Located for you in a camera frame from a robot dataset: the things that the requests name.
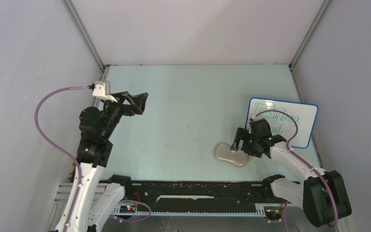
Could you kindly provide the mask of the grey eraser sponge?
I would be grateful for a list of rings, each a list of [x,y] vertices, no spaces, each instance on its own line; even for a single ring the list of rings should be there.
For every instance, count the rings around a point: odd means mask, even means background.
[[[214,156],[216,159],[227,162],[236,167],[243,167],[250,161],[250,156],[243,151],[232,151],[230,145],[219,143],[214,148]]]

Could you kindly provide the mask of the blue framed small whiteboard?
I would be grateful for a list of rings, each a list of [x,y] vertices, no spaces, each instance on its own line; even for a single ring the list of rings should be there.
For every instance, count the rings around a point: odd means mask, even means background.
[[[307,148],[317,119],[319,107],[315,104],[283,100],[251,98],[248,105],[245,128],[250,129],[251,119],[266,119],[272,134],[280,134],[289,139],[296,131],[297,135],[290,146]]]

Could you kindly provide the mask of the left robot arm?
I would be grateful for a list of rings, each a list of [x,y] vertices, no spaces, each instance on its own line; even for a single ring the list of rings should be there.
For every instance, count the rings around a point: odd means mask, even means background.
[[[91,106],[80,115],[81,139],[77,149],[75,180],[57,232],[100,232],[119,201],[133,196],[128,176],[113,175],[100,199],[93,203],[95,192],[110,157],[110,137],[123,116],[142,115],[148,93],[114,93],[114,101],[104,100],[103,109]]]

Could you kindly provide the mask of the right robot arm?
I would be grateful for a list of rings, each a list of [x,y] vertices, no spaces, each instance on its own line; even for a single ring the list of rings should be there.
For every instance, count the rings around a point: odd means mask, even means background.
[[[251,121],[248,130],[237,128],[230,150],[251,157],[265,155],[294,175],[296,182],[282,174],[263,179],[262,197],[268,202],[282,198],[301,208],[313,226],[335,226],[352,214],[342,175],[311,164],[294,151],[288,139],[273,135],[267,120]]]

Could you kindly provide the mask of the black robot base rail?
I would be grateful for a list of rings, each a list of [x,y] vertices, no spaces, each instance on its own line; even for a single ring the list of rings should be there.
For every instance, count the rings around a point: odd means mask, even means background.
[[[149,212],[255,212],[257,206],[282,209],[285,199],[273,196],[261,181],[132,181],[124,196],[128,208]]]

